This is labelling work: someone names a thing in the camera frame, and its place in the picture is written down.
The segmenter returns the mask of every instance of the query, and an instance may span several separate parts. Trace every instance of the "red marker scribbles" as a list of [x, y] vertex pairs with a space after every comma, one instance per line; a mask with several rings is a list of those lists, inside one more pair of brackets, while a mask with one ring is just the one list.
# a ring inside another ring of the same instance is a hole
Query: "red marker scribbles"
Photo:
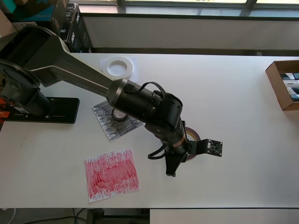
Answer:
[[85, 159], [89, 202], [139, 189], [131, 149]]

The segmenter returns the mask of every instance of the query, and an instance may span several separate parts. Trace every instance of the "open cardboard box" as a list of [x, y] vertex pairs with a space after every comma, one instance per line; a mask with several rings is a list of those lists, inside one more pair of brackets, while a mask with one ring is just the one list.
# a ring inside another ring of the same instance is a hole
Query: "open cardboard box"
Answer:
[[299, 102], [294, 102], [280, 73], [299, 73], [299, 61], [274, 61], [266, 70], [277, 100], [283, 111], [299, 110]]

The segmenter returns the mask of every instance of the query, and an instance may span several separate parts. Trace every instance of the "cardboard box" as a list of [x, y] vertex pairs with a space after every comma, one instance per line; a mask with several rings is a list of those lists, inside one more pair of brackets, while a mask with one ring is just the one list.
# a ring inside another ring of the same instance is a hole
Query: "cardboard box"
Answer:
[[16, 5], [23, 6], [28, 2], [28, 0], [14, 0], [14, 2]]
[[73, 22], [64, 21], [62, 30], [60, 32], [60, 38], [66, 43], [70, 52], [82, 53], [84, 48], [80, 41], [77, 30], [74, 27]]
[[281, 73], [299, 73], [299, 61], [274, 61], [266, 70], [277, 100], [283, 111], [299, 110], [299, 102], [294, 102], [284, 84]]
[[77, 30], [82, 45], [84, 47], [84, 52], [91, 53], [91, 48], [93, 47], [92, 42], [90, 40], [89, 34], [87, 32], [84, 20], [80, 14], [80, 9], [78, 4], [70, 3], [67, 7], [67, 11], [65, 14], [66, 21], [72, 21], [75, 25], [75, 29]]
[[11, 24], [11, 22], [6, 18], [4, 13], [0, 10], [0, 38], [11, 33], [14, 33], [16, 30]]
[[4, 13], [12, 13], [16, 7], [14, 0], [0, 0], [0, 10]]
[[69, 0], [29, 0], [24, 6], [6, 14], [11, 22], [35, 22], [60, 34]]

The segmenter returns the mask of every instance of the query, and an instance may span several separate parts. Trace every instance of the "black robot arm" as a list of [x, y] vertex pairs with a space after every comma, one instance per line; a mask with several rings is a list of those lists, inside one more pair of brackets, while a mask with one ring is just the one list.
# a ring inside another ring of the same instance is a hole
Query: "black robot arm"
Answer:
[[[139, 86], [127, 79], [111, 80], [76, 58], [47, 29], [28, 26], [14, 35], [0, 51], [0, 72], [7, 83], [0, 97], [35, 116], [45, 116], [51, 110], [51, 103], [40, 92], [40, 84], [48, 87], [66, 81], [106, 97], [112, 107], [144, 122], [146, 129], [162, 141], [162, 147], [149, 159], [165, 157], [167, 175], [175, 176], [187, 154], [221, 156], [222, 143], [187, 139], [185, 123], [180, 118], [183, 105], [177, 97], [154, 82]], [[159, 90], [147, 90], [148, 84]]]

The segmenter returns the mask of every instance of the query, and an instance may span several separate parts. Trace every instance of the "masking tape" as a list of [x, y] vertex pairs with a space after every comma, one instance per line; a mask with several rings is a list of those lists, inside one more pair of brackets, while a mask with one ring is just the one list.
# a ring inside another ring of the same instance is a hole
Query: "masking tape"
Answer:
[[[110, 65], [112, 63], [116, 63], [116, 62], [123, 62], [126, 64], [126, 67], [127, 67], [127, 70], [125, 71], [124, 74], [120, 75], [120, 76], [116, 76], [114, 74], [111, 74], [109, 71], [108, 71], [108, 68], [110, 67]], [[120, 56], [117, 56], [117, 57], [111, 57], [109, 59], [107, 59], [105, 61], [105, 64], [103, 66], [103, 69], [102, 69], [103, 73], [107, 76], [111, 76], [112, 78], [117, 78], [117, 79], [121, 79], [121, 78], [129, 78], [132, 73], [133, 73], [133, 64], [132, 62], [125, 58], [125, 57], [120, 57]]]

